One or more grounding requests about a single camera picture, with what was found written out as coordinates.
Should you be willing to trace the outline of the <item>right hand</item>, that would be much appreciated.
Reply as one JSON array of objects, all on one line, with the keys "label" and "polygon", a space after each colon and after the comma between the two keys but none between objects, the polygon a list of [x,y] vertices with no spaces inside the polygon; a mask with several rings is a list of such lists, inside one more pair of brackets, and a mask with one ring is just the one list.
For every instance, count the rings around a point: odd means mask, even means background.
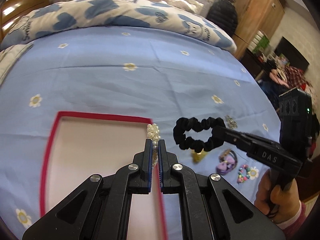
[{"label": "right hand", "polygon": [[267,203],[270,200],[278,205],[278,212],[272,218],[275,224],[280,224],[296,216],[301,211],[297,182],[294,179],[291,187],[283,191],[279,185],[272,186],[270,180],[270,171],[267,170],[261,178],[254,201],[257,207],[264,215],[269,214],[270,207]]}]

